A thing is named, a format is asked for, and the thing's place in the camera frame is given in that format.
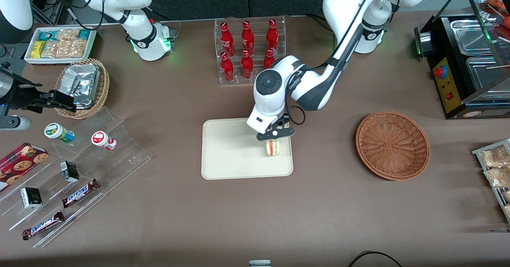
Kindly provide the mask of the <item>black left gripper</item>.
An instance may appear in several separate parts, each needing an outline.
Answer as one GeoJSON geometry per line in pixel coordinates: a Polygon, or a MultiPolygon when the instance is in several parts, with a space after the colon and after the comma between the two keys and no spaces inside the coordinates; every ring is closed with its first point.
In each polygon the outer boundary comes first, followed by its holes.
{"type": "Polygon", "coordinates": [[[258,141],[276,140],[284,137],[292,137],[295,130],[290,127],[290,116],[282,116],[271,124],[263,134],[257,134],[258,141]]]}

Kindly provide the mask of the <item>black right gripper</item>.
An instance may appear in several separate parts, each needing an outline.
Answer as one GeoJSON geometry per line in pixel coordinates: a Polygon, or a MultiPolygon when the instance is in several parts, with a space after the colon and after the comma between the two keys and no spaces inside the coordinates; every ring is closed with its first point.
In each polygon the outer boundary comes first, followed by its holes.
{"type": "Polygon", "coordinates": [[[11,78],[13,78],[13,84],[8,92],[9,109],[40,112],[40,107],[36,106],[39,99],[40,105],[44,108],[58,108],[70,112],[75,112],[77,109],[72,96],[58,90],[51,90],[41,94],[37,90],[37,87],[43,86],[41,83],[33,83],[21,76],[11,76],[11,78]]]}

